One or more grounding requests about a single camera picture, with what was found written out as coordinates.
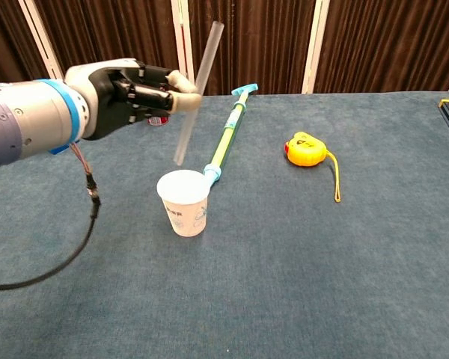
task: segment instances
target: cup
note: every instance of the cup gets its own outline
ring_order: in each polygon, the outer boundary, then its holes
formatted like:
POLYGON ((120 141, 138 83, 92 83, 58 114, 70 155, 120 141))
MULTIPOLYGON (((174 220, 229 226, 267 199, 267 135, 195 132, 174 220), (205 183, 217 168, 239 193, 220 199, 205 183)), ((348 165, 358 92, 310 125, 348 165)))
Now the cup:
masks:
POLYGON ((210 185, 202 173, 172 171, 159 179, 156 190, 177 235, 193 237, 204 230, 210 185))

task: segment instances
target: plastic straw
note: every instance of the plastic straw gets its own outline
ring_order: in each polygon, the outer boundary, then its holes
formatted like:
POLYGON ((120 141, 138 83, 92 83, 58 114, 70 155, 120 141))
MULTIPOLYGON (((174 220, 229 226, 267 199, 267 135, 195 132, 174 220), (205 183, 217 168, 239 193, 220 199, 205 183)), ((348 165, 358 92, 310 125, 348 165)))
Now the plastic straw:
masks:
MULTIPOLYGON (((208 77, 210 76, 211 67, 213 65, 216 50, 218 49, 219 41, 222 37, 224 24, 214 21, 211 27, 210 35, 208 37, 207 46, 204 49, 203 59, 201 60, 200 69, 196 76, 195 86, 198 89, 198 93, 203 96, 204 89, 207 86, 208 77)), ((190 111, 186 114, 183 126, 181 128, 180 139, 176 152, 174 154, 174 162, 181 166, 186 154, 186 148, 188 147, 189 139, 192 136, 192 130, 195 126, 196 117, 198 116, 199 109, 190 111)))

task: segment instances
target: yellow and blue stick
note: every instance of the yellow and blue stick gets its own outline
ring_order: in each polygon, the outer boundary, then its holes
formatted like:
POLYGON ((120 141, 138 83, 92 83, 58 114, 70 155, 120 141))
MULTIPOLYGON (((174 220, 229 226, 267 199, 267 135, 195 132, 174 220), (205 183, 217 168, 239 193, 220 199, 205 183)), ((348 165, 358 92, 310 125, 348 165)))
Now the yellow and blue stick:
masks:
POLYGON ((257 84, 249 84, 231 91, 232 95, 239 95, 238 101, 233 105, 233 110, 224 125, 222 137, 218 142, 211 162, 205 166, 203 174, 208 179, 210 187, 219 180, 222 168, 225 165, 227 155, 230 152, 236 133, 238 132, 241 119, 246 112, 246 101, 248 95, 257 90, 257 84))

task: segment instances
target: blue ring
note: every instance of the blue ring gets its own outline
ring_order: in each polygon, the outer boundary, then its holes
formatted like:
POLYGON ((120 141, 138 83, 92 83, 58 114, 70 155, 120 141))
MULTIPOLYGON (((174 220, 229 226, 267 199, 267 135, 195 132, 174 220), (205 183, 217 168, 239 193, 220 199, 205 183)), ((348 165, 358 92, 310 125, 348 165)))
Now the blue ring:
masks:
POLYGON ((56 89, 57 92, 60 94, 61 98, 67 104, 68 111, 70 112, 70 117, 72 120, 72 134, 70 135, 70 138, 68 139, 67 143, 71 144, 72 142, 75 141, 75 137, 76 135, 78 135, 78 131, 80 130, 80 116, 72 97, 68 94, 67 88, 63 86, 62 83, 56 80, 41 79, 38 81, 48 84, 52 86, 54 89, 56 89))

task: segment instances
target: yellow tape measure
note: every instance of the yellow tape measure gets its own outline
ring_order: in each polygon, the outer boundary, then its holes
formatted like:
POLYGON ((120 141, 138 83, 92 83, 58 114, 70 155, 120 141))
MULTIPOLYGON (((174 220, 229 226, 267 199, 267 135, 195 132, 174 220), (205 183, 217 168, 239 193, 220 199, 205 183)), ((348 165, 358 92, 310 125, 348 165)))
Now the yellow tape measure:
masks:
POLYGON ((318 165, 329 157, 335 164, 336 187, 335 201, 341 202, 341 194, 339 188, 339 168, 335 155, 328 151, 324 142, 314 138, 306 132, 297 132, 284 145, 284 151, 293 164, 304 167, 318 165))

